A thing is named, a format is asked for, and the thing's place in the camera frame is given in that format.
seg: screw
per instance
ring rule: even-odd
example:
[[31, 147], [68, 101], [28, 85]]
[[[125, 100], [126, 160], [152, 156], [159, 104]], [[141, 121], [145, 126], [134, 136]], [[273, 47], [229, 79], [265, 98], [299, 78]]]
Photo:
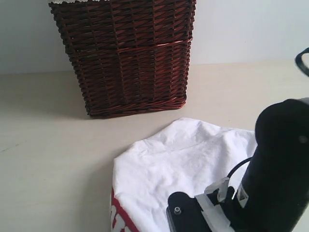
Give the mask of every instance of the screw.
[[298, 140], [301, 144], [306, 144], [308, 142], [308, 138], [304, 135], [299, 136]]
[[175, 215], [179, 215], [179, 214], [181, 214], [182, 213], [182, 210], [179, 208], [179, 207], [175, 207], [175, 209], [174, 209], [174, 214]]

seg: tabletop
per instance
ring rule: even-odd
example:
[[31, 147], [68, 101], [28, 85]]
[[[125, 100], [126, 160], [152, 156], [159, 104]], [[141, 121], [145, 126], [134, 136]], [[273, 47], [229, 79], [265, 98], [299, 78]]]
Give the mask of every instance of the tabletop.
[[72, 72], [0, 76], [0, 231], [109, 231], [113, 159], [133, 142], [180, 117], [253, 130], [309, 79], [293, 60], [191, 66], [187, 95], [180, 110], [90, 119]]

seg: brown wicker basket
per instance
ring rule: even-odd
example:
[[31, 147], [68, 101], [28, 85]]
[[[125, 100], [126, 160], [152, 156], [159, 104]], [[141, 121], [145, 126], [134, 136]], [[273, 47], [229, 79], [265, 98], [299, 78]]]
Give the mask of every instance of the brown wicker basket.
[[179, 109], [196, 0], [50, 3], [89, 115]]

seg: white wall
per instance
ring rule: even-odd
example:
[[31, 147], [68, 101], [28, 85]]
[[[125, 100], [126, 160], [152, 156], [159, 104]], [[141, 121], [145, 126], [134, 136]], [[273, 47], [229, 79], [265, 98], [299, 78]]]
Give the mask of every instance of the white wall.
[[[309, 46], [308, 0], [197, 0], [191, 64], [290, 59]], [[46, 0], [0, 0], [0, 73], [72, 70]]]

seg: woven basket weave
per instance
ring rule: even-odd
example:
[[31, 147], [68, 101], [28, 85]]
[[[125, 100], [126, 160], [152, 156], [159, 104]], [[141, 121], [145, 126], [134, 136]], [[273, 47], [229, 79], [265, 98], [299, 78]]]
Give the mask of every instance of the woven basket weave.
[[185, 104], [196, 0], [50, 3], [89, 115]]

